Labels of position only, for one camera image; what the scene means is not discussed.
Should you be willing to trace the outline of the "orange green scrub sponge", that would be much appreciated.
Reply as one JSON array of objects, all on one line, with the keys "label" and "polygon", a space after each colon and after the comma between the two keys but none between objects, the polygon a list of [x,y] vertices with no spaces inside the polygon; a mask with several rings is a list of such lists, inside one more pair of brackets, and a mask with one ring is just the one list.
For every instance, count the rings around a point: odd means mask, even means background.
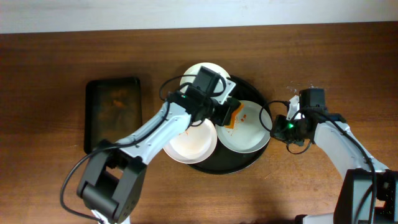
[{"label": "orange green scrub sponge", "polygon": [[227,105],[227,112],[223,126],[225,128],[233,129],[238,114],[244,108],[244,104],[235,98],[228,98],[226,101],[226,105]]}]

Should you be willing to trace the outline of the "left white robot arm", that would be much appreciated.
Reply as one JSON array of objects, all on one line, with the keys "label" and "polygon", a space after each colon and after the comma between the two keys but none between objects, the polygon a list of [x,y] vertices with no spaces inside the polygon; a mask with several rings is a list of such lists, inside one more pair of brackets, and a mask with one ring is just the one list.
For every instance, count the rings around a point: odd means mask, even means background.
[{"label": "left white robot arm", "polygon": [[185,92],[168,95],[160,111],[135,133],[116,143],[102,141],[82,160],[87,163],[76,194],[98,223],[122,223],[138,202],[150,161],[193,123],[214,119],[223,124],[238,103],[229,100],[235,83],[215,93],[185,83]]}]

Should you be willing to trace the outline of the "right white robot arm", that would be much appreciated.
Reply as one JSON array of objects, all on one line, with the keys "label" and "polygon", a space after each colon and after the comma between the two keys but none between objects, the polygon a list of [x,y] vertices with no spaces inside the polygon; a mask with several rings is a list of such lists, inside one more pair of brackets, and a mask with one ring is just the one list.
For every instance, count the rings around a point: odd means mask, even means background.
[{"label": "right white robot arm", "polygon": [[334,212],[298,215],[295,222],[397,223],[397,172],[365,149],[342,115],[328,112],[324,90],[302,90],[283,105],[287,114],[276,116],[271,137],[287,146],[318,146],[343,179]]}]

